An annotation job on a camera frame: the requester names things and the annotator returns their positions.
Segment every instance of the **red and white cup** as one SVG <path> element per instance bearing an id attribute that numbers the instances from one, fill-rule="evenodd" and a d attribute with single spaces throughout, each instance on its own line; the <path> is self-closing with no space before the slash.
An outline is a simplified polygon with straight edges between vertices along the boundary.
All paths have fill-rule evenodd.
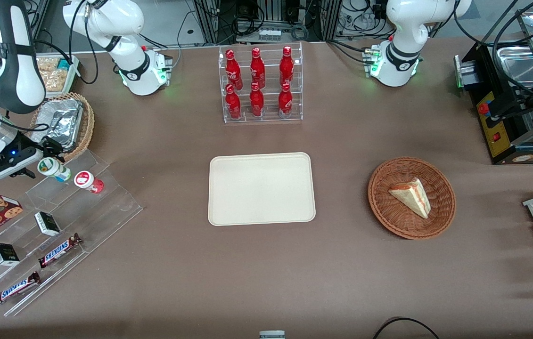
<path id="1" fill-rule="evenodd" d="M 94 178 L 89 171 L 82 171 L 74 177 L 74 183 L 81 189 L 86 189 L 94 194 L 99 194 L 103 191 L 105 184 L 101 179 Z"/>

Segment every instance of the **acrylic bottle rack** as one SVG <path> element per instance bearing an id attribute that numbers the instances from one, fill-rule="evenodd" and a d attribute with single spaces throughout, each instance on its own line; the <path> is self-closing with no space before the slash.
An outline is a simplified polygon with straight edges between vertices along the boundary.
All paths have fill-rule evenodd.
<path id="1" fill-rule="evenodd" d="M 0 293 L 34 271 L 38 271 L 42 283 L 8 298 L 0 305 L 4 316 L 21 312 L 143 210 L 117 183 L 107 166 L 90 150 L 66 163 L 72 174 L 88 170 L 102 180 L 105 187 L 100 194 L 79 189 L 71 179 L 61 183 L 54 178 L 45 178 L 18 198 L 24 212 L 0 228 L 0 242 L 13 245 L 20 262 L 16 266 L 0 266 Z M 40 233 L 34 219 L 34 214 L 39 211 L 53 215 L 61 229 L 60 234 L 51 237 Z M 41 269 L 38 259 L 74 233 L 78 233 L 83 242 Z"/>
<path id="2" fill-rule="evenodd" d="M 303 118 L 303 55 L 301 43 L 288 44 L 264 44 L 258 45 L 260 47 L 260 54 L 264 60 L 266 69 L 266 86 L 262 89 L 264 94 L 264 114 L 261 118 L 256 118 L 251 112 L 251 105 L 249 102 L 249 94 L 251 93 L 252 76 L 249 70 L 249 65 L 252 62 L 252 48 L 253 46 L 230 46 L 221 47 L 219 50 L 218 70 L 221 80 L 221 96 L 222 96 L 222 111 L 225 123 L 243 123 L 243 122 L 273 122 L 273 121 L 296 121 Z M 283 56 L 283 47 L 290 46 L 292 48 L 292 59 L 294 60 L 294 79 L 290 83 L 290 92 L 293 95 L 292 99 L 292 113 L 289 118 L 282 119 L 279 117 L 279 93 L 281 92 L 281 83 L 279 82 L 279 63 Z M 241 114 L 240 120 L 232 120 L 228 113 L 227 95 L 225 86 L 228 84 L 227 79 L 227 58 L 225 58 L 225 51 L 232 49 L 235 52 L 235 59 L 241 67 L 241 78 L 243 80 L 243 88 L 237 91 L 237 95 L 241 100 Z"/>

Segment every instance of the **small black box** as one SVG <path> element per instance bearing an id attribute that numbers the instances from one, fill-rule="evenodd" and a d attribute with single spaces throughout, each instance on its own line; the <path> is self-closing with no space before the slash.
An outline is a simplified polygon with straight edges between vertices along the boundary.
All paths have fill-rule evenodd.
<path id="1" fill-rule="evenodd" d="M 0 265 L 15 266 L 19 263 L 19 257 L 15 253 L 13 245 L 0 243 Z"/>
<path id="2" fill-rule="evenodd" d="M 61 232 L 52 215 L 46 212 L 38 212 L 34 215 L 36 224 L 40 227 L 40 232 L 49 236 L 56 236 Z"/>

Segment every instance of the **red button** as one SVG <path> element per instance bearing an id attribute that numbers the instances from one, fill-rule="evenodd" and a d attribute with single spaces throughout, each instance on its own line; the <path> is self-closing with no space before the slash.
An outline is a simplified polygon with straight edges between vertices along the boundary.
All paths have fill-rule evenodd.
<path id="1" fill-rule="evenodd" d="M 487 103 L 483 103 L 483 104 L 480 104 L 478 106 L 478 113 L 484 115 L 484 114 L 486 114 L 488 112 L 490 112 L 490 109 L 488 109 L 488 104 Z"/>

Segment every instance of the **table surface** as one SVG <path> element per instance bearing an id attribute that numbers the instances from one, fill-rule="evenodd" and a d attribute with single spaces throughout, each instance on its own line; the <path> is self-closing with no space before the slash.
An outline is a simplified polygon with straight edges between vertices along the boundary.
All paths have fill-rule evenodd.
<path id="1" fill-rule="evenodd" d="M 22 313 L 0 309 L 0 338 L 370 338 L 395 316 L 442 338 L 533 338 L 533 221 L 521 206 L 533 165 L 490 164 L 455 86 L 453 56 L 470 47 L 433 39 L 409 84 L 387 88 L 304 43 L 305 118 L 275 125 L 223 124 L 217 48 L 184 50 L 172 84 L 148 97 L 100 54 L 97 83 L 76 86 L 96 115 L 90 148 L 145 210 Z M 313 221 L 208 223 L 212 158 L 283 152 L 312 159 Z M 454 187 L 457 214 L 438 238 L 398 238 L 368 207 L 370 174 L 398 156 L 429 161 Z M 36 182 L 8 178 L 0 193 Z M 424 333 L 397 323 L 381 338 Z"/>

